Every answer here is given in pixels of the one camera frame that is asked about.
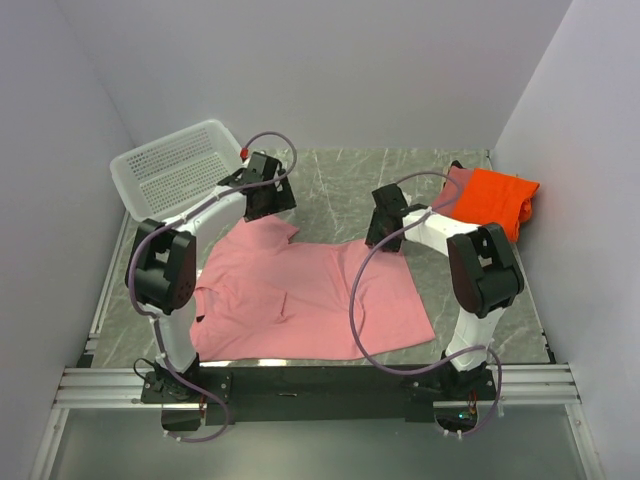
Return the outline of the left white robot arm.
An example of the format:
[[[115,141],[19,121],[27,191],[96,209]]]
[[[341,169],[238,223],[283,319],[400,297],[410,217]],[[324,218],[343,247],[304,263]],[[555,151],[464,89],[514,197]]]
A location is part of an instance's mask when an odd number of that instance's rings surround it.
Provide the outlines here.
[[[134,309],[149,318],[157,346],[155,378],[179,402],[205,392],[189,334],[195,315],[197,235],[214,238],[240,220],[249,222],[296,206],[287,179],[291,170],[281,160],[246,149],[242,153],[248,162],[202,200],[165,220],[142,221],[127,267],[130,299]]]

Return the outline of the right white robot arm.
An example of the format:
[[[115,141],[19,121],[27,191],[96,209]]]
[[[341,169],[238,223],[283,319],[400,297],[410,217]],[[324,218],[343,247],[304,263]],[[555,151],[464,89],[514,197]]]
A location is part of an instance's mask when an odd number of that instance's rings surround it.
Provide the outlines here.
[[[496,326],[524,289],[524,278],[510,242],[497,223],[476,225],[408,204],[399,185],[372,192],[374,210],[365,244],[397,252],[404,241],[447,257],[459,314],[443,366],[429,376],[433,387],[460,399],[486,383]]]

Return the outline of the folded dusty pink t shirt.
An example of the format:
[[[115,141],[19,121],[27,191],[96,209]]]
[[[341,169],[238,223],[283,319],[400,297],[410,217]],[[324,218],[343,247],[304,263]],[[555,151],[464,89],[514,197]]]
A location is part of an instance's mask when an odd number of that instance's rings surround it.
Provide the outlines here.
[[[432,203],[437,213],[447,216],[453,213],[473,173],[474,170],[472,168],[465,168],[459,161],[454,161],[450,165],[443,187]]]

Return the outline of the folded orange t shirt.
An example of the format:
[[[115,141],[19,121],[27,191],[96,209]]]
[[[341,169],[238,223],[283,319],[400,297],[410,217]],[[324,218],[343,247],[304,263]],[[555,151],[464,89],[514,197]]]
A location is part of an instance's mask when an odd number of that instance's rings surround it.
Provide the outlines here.
[[[519,239],[520,228],[533,214],[532,201],[538,182],[476,168],[452,210],[455,220],[486,225],[499,224],[511,243]]]

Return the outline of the white plastic basket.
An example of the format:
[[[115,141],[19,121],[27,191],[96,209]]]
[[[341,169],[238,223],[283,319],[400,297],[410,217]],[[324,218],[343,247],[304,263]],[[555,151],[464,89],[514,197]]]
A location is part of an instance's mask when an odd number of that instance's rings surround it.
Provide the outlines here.
[[[135,221],[164,220],[208,195],[242,166],[241,146],[218,120],[206,120],[126,152],[110,163]]]

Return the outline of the black base beam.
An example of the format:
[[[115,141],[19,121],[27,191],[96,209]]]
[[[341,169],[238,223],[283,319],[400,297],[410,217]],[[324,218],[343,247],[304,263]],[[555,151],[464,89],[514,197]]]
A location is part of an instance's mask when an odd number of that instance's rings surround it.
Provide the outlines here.
[[[469,373],[445,366],[421,376],[372,366],[201,367],[178,382],[160,367],[146,373],[140,401],[162,408],[170,431],[224,422],[403,419],[435,422],[438,402],[462,408],[498,397],[487,365]]]

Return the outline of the aluminium frame rail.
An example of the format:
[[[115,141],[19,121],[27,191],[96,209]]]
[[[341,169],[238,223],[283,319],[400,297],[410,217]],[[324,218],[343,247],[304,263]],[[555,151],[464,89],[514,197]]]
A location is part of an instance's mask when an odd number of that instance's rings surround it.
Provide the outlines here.
[[[188,445],[127,369],[70,368],[35,479],[599,479],[571,369],[508,365],[498,417],[465,440],[400,419],[248,423]]]

